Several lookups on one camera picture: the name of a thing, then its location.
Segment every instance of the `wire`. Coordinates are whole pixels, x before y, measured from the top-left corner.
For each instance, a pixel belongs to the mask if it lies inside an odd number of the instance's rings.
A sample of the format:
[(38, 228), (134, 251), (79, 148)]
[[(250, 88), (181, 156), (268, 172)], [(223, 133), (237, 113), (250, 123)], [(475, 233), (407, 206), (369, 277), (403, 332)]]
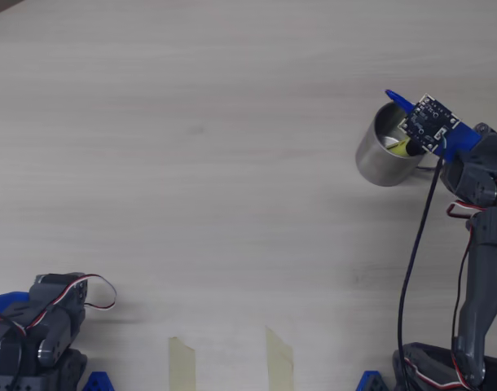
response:
[(407, 377), (406, 362), (404, 361), (404, 348), (402, 347), (402, 316), (404, 314), (404, 301), (406, 299), (406, 293), (408, 284), (410, 282), (411, 271), (413, 270), (413, 264), (415, 263), (415, 258), (417, 255), (417, 250), (419, 249), (420, 239), (422, 238), (422, 232), (424, 231), (424, 225), (426, 224), (426, 219), (428, 218), (429, 206), (433, 199), (433, 193), (435, 192), (435, 187), (437, 187), (438, 175), (440, 174), (442, 168), (442, 161), (444, 157), (444, 151), (446, 150), (446, 139), (444, 139), (444, 150), (438, 158), (437, 166), (435, 167), (435, 172), (433, 173), (433, 179), (431, 181), (431, 186), (429, 187), (428, 196), (426, 197), (426, 204), (424, 206), (424, 212), (422, 213), (422, 218), (420, 219), (419, 230), (415, 237), (415, 243), (413, 244), (413, 249), (411, 250), (410, 261), (408, 262), (408, 267), (406, 270), (406, 276), (404, 277), (404, 283), (402, 284), (401, 297), (398, 303), (398, 319), (397, 319), (397, 344), (398, 353), (400, 357), (400, 364), (402, 369), (402, 376), (404, 377), (404, 386), (406, 391), (410, 391), (410, 385)]
[(13, 391), (19, 381), (20, 373), (22, 372), (22, 354), (24, 353), (24, 341), (26, 336), (26, 331), (24, 328), (18, 323), (8, 318), (6, 315), (0, 314), (0, 323), (6, 324), (17, 336), (19, 339), (20, 347), (19, 347), (19, 360), (17, 362), (17, 371), (13, 375), (13, 380), (10, 385), (7, 386), (6, 391)]
[(435, 380), (432, 380), (429, 377), (427, 377), (426, 375), (424, 375), (423, 373), (421, 373), (419, 371), (418, 366), (415, 365), (413, 362), (411, 362), (408, 357), (405, 357), (404, 361), (406, 362), (406, 364), (408, 364), (415, 371), (415, 374), (417, 375), (417, 377), (419, 379), (424, 381), (426, 384), (431, 385), (435, 389), (457, 389), (457, 388), (464, 387), (462, 385), (462, 383), (460, 383), (459, 381), (452, 381), (450, 383), (445, 383), (445, 384), (437, 383)]
[(18, 324), (17, 322), (9, 319), (10, 322), (13, 322), (14, 325), (19, 328), (19, 334), (22, 334), (22, 336), (26, 336), (26, 331), (24, 330), (24, 328), (22, 327), (22, 325)]
[(420, 170), (420, 171), (427, 171), (427, 172), (429, 172), (429, 173), (432, 173), (433, 171), (435, 171), (435, 168), (436, 168), (436, 167), (425, 167), (425, 166), (423, 166), (423, 165), (417, 165), (417, 167), (416, 167), (416, 168), (417, 168), (418, 170)]
[(460, 289), (462, 285), (462, 273), (464, 271), (464, 263), (466, 262), (466, 257), (468, 256), (469, 249), (471, 248), (471, 243), (473, 242), (473, 227), (469, 229), (469, 241), (466, 249), (464, 250), (464, 255), (462, 256), (462, 261), (460, 261), (460, 269), (459, 269), (459, 279), (457, 282), (457, 299), (455, 301), (455, 308), (453, 309), (453, 321), (451, 323), (451, 360), (453, 361), (453, 366), (455, 367), (455, 371), (457, 372), (457, 376), (459, 377), (460, 382), (466, 389), (477, 390), (468, 384), (468, 382), (462, 376), (462, 372), (460, 372), (459, 366), (455, 360), (455, 354), (453, 353), (453, 340), (455, 339), (455, 325), (457, 320), (457, 311), (459, 309), (460, 303)]
[(115, 296), (114, 296), (114, 299), (110, 305), (100, 306), (100, 305), (94, 305), (91, 303), (85, 303), (84, 305), (88, 306), (88, 307), (95, 308), (96, 310), (101, 310), (101, 311), (110, 310), (112, 307), (114, 307), (117, 303), (117, 290), (115, 289), (115, 287), (113, 287), (112, 284), (109, 281), (107, 281), (104, 277), (102, 277), (101, 275), (83, 275), (82, 277), (75, 279), (73, 282), (71, 282), (69, 285), (67, 285), (66, 288), (64, 288), (64, 290), (54, 300), (50, 301), (50, 303), (48, 305), (46, 305), (44, 310), (26, 327), (26, 330), (29, 330), (30, 328), (37, 326), (46, 316), (48, 308), (51, 305), (59, 304), (68, 295), (69, 291), (72, 288), (74, 288), (77, 284), (79, 284), (83, 281), (87, 281), (88, 279), (93, 279), (93, 278), (102, 279), (107, 285), (109, 285), (111, 287), (111, 289), (114, 291)]
[[(453, 209), (455, 207), (459, 207), (459, 208), (466, 209), (466, 210), (471, 210), (473, 213), (472, 214), (453, 213)], [(466, 204), (465, 202), (463, 202), (461, 200), (455, 200), (446, 209), (446, 214), (449, 217), (453, 217), (453, 218), (464, 218), (464, 219), (468, 219), (469, 220), (475, 213), (481, 212), (483, 210), (486, 210), (486, 208), (483, 208), (481, 206), (476, 206), (476, 205), (473, 205), (473, 204)]]

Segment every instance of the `circuit board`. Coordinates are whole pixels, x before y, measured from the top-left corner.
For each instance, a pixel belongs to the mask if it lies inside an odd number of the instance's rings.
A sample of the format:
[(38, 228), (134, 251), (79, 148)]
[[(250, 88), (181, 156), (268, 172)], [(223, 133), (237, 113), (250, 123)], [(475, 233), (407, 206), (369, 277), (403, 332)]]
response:
[(459, 123), (455, 114), (426, 94), (398, 127), (426, 151), (434, 152), (445, 140), (446, 133)]

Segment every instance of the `robotic arm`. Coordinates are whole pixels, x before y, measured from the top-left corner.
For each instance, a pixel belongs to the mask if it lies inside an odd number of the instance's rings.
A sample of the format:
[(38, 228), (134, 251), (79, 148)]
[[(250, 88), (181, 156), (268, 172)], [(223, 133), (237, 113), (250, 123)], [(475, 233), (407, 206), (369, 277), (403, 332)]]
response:
[(29, 301), (13, 302), (6, 318), (25, 328), (24, 337), (0, 323), (0, 390), (76, 391), (87, 357), (71, 349), (86, 318), (87, 275), (38, 275)]
[(497, 133), (486, 124), (470, 129), (426, 95), (416, 105), (386, 94), (407, 113), (399, 127), (426, 151), (443, 155), (446, 188), (480, 213), (468, 220), (471, 244), (466, 299), (453, 341), (457, 365), (473, 387), (486, 375), (486, 334), (497, 314)]

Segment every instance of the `yellow object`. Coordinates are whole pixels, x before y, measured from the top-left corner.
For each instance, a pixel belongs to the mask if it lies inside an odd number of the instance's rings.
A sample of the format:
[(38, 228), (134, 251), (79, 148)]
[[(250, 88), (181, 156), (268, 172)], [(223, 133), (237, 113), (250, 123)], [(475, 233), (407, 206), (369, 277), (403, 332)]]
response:
[(293, 391), (294, 361), (292, 347), (266, 328), (266, 360), (269, 391)]
[(196, 355), (178, 338), (169, 339), (170, 391), (196, 391)]
[(409, 141), (409, 138), (405, 138), (402, 141), (389, 145), (388, 147), (386, 147), (386, 149), (397, 156), (409, 157), (408, 152), (406, 151), (406, 145)]

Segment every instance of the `stainless steel cup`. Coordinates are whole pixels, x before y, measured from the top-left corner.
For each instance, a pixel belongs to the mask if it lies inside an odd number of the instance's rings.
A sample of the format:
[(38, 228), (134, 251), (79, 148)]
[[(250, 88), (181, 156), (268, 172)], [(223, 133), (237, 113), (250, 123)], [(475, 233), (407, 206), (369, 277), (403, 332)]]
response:
[(386, 104), (377, 112), (357, 148), (357, 168), (361, 175), (375, 185), (398, 185), (410, 176), (423, 158), (423, 155), (402, 157), (386, 149), (406, 138), (397, 127), (405, 116), (406, 113), (395, 103)]

